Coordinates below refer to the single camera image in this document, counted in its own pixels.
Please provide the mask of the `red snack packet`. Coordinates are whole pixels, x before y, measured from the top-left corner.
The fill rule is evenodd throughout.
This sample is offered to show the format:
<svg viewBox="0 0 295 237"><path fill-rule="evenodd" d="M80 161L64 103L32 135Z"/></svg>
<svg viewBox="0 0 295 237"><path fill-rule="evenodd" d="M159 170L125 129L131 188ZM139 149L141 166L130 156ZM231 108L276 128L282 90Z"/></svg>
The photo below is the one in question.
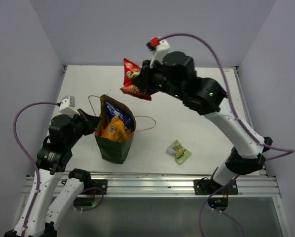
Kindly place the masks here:
<svg viewBox="0 0 295 237"><path fill-rule="evenodd" d="M133 63L132 61L126 58L123 59L123 64L124 81L123 87L121 87L120 90L124 94L128 94L139 99L151 101L150 95L147 95L144 92L140 91L139 88L134 85L134 79L140 74L141 68L137 64Z"/></svg>

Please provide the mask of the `orange candy packet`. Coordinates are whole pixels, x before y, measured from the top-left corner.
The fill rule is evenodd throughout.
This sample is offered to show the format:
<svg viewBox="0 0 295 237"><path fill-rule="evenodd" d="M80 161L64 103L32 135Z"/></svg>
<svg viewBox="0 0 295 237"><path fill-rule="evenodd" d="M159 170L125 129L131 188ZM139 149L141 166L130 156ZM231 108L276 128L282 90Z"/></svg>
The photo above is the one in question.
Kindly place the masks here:
<svg viewBox="0 0 295 237"><path fill-rule="evenodd" d="M119 118L114 118L103 131L101 137L114 142L123 143L130 139L132 132L128 130L123 121Z"/></svg>

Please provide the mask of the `blue chips bag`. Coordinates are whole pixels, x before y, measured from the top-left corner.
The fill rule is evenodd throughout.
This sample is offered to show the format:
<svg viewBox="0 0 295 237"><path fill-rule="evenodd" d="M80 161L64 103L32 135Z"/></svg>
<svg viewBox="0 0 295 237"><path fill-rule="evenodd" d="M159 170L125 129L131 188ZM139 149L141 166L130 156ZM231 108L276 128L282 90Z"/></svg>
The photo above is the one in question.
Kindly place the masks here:
<svg viewBox="0 0 295 237"><path fill-rule="evenodd" d="M109 121L118 117L124 123L127 130L134 131L134 122L128 113L108 101L105 101L105 107Z"/></svg>

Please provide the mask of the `green paper bag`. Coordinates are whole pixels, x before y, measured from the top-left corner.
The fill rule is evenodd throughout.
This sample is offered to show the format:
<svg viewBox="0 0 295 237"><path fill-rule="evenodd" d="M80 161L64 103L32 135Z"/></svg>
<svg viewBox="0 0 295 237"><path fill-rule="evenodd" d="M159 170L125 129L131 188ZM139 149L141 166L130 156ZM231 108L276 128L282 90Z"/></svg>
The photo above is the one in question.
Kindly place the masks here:
<svg viewBox="0 0 295 237"><path fill-rule="evenodd" d="M136 129L136 116L133 115L132 111L123 103L109 97L108 95L101 95L98 97L100 99L100 115L101 121L94 132L94 136L97 142L97 145L100 149L100 154L103 160L114 164L123 164L128 156L130 151L130 147L132 145L132 141L134 138L134 134L140 132ZM134 131L132 131L132 135L130 139L126 142L119 143L114 142L109 139L101 137L103 131L106 129L107 125L110 123L108 116L106 115L106 107L105 101L111 102L116 105L118 108L122 109L126 113L130 115L134 122Z"/></svg>

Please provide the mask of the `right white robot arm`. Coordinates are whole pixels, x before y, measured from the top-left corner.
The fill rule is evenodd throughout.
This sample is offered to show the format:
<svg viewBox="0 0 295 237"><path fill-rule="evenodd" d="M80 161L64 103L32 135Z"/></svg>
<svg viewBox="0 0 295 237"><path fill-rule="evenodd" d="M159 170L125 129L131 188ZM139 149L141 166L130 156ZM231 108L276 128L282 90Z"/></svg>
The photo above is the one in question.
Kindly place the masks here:
<svg viewBox="0 0 295 237"><path fill-rule="evenodd" d="M181 100L211 121L233 144L228 158L211 176L209 187L213 193L222 193L235 176L263 168L263 153L267 151L264 145L271 145L272 139L248 135L254 130L232 111L230 96L215 79L197 76L192 57L175 51L166 54L163 62L145 60L133 83L147 95L161 91Z"/></svg>

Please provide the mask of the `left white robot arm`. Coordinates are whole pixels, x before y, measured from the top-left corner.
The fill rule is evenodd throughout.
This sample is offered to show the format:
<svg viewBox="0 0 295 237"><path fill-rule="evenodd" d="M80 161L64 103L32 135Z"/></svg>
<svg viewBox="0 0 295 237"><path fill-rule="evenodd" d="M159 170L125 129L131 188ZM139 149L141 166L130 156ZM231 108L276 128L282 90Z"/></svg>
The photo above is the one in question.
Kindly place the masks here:
<svg viewBox="0 0 295 237"><path fill-rule="evenodd" d="M79 194L104 194L102 189L92 186L88 171L75 168L61 192L53 198L73 156L73 146L82 136L93 134L100 121L100 117L82 109L72 116L62 114L52 119L49 134L34 163L34 182L23 214L14 229L4 234L6 237L55 237L61 219Z"/></svg>

